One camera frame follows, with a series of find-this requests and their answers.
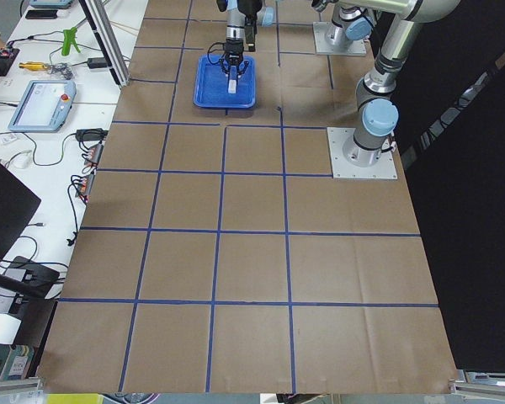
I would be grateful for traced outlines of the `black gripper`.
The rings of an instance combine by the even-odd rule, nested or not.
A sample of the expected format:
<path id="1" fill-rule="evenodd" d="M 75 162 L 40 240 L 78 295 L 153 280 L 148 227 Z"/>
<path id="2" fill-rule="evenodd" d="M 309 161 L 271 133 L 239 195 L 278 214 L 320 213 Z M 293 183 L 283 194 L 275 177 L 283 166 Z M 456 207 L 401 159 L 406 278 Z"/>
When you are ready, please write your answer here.
<path id="1" fill-rule="evenodd" d="M 240 13 L 245 15 L 245 21 L 248 25 L 255 25 L 258 20 L 258 13 L 263 7 L 262 0 L 238 0 L 237 8 Z"/>
<path id="2" fill-rule="evenodd" d="M 246 17 L 246 44 L 248 52 L 256 51 L 257 20 Z M 223 56 L 219 60 L 221 71 L 228 75 L 232 67 L 235 67 L 237 74 L 243 76 L 248 67 L 249 61 L 244 60 L 244 41 L 242 39 L 227 39 L 223 44 Z"/>

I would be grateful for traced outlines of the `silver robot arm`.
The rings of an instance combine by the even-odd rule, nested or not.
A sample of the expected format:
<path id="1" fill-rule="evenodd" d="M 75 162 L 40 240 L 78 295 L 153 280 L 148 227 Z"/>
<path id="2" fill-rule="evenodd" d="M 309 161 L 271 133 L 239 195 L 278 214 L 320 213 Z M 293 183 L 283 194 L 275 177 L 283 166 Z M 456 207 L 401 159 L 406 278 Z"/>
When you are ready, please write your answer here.
<path id="1" fill-rule="evenodd" d="M 382 146 L 399 119 L 397 107 L 391 102 L 396 77 L 423 24 L 438 21 L 459 5 L 457 1 L 335 1 L 329 32 L 335 34 L 328 42 L 339 45 L 364 37 L 353 34 L 351 27 L 362 19 L 371 29 L 364 11 L 393 13 L 391 26 L 380 45 L 375 64 L 358 82 L 356 100 L 359 123 L 353 136 L 343 145 L 343 155 L 357 167 L 371 167 L 385 151 Z"/>
<path id="2" fill-rule="evenodd" d="M 222 54 L 208 62 L 218 66 L 229 78 L 241 77 L 252 65 L 245 60 L 245 52 L 256 50 L 259 26 L 269 26 L 274 21 L 274 9 L 265 1 L 227 1 L 216 3 L 227 16 L 226 38 L 216 42 Z M 312 24 L 315 51 L 319 55 L 365 56 L 364 39 L 373 33 L 374 24 L 367 11 L 357 6 L 333 1 L 332 17 L 327 22 Z"/>

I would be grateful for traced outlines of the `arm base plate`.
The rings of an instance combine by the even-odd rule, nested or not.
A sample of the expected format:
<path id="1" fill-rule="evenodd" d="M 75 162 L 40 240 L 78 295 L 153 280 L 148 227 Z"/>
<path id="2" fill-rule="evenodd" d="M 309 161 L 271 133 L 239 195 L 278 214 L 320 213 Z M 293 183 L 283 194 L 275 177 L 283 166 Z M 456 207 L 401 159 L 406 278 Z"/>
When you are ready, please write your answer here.
<path id="1" fill-rule="evenodd" d="M 392 146 L 388 139 L 375 151 L 354 141 L 354 128 L 327 127 L 332 177 L 350 180 L 397 180 Z"/>
<path id="2" fill-rule="evenodd" d="M 364 39 L 371 29 L 366 22 L 354 21 L 339 27 L 332 22 L 315 22 L 313 34 L 318 55 L 365 56 Z"/>

